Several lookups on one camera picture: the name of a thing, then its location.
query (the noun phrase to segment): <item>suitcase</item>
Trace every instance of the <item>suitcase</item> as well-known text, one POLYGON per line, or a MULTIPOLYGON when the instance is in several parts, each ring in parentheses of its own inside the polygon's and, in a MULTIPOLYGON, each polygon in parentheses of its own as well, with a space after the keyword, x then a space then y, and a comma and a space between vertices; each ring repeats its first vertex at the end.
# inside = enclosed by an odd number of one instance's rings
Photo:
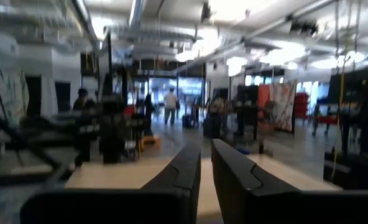
POLYGON ((203 136, 206 138, 220 138, 220 119, 208 117, 203 121, 203 136))

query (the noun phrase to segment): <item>door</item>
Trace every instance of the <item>door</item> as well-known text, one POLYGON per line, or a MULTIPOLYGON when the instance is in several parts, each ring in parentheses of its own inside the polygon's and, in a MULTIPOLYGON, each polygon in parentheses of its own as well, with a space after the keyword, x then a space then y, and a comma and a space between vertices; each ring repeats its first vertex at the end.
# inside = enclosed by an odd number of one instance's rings
POLYGON ((39 116, 42 107, 42 81, 41 77, 25 76, 28 86, 29 102, 27 116, 39 116))
POLYGON ((57 94, 58 112, 71 110, 71 83, 55 82, 55 92, 57 94))

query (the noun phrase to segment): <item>floor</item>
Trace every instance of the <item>floor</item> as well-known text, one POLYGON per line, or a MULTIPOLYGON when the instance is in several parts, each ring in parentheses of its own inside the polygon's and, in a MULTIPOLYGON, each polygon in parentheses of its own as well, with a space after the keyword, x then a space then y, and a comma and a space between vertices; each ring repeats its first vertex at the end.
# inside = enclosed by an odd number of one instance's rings
MULTIPOLYGON (((211 156, 211 141, 203 138, 201 128, 183 129, 180 121, 174 126, 155 121, 152 130, 160 136, 162 147, 159 150, 145 151, 142 155, 144 157, 172 157, 186 144, 196 144, 202 147, 202 157, 211 156)), ((336 128, 331 127, 327 136, 323 132, 324 127, 321 127, 316 136, 312 136, 311 126, 306 127, 298 122, 294 136, 287 133, 275 133, 266 138, 265 148, 272 151, 274 159, 322 179, 323 155, 325 151, 330 151, 335 143, 336 128)), ((256 149, 258 144, 252 143, 247 147, 256 149)), ((75 157, 72 149, 54 149, 49 150, 49 153, 64 161, 72 161, 75 157)), ((15 153, 0 154, 0 174, 23 172, 23 170, 28 171, 28 167, 42 166, 41 162, 29 154, 21 153, 21 157, 25 168, 20 167, 15 153)), ((93 153, 92 157, 98 157, 98 154, 93 153)), ((0 223, 18 223, 17 214, 20 205, 37 190, 40 190, 38 185, 0 189, 0 223)))

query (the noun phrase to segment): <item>wooden table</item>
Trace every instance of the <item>wooden table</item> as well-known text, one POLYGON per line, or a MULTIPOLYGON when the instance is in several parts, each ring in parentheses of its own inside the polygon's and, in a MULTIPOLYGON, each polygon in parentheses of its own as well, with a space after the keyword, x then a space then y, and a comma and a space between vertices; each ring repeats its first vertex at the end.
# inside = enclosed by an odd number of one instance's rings
MULTIPOLYGON (((338 190, 336 186, 314 179, 265 155, 251 155, 261 168, 301 190, 338 190)), ((83 164, 73 173, 66 188, 139 189, 158 174, 171 159, 141 159, 136 163, 101 165, 83 164)), ((213 182, 210 159, 201 161, 198 223, 221 223, 220 206, 213 182)))

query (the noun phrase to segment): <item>orange stool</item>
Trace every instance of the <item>orange stool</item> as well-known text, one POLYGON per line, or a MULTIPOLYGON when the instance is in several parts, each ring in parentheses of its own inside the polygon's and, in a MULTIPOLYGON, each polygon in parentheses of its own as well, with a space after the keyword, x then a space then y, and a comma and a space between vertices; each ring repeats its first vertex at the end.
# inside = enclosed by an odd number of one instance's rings
POLYGON ((160 149, 160 138, 156 134, 153 136, 144 136, 140 141, 140 150, 144 152, 144 145, 147 142, 152 142, 154 144, 154 147, 157 149, 160 149))

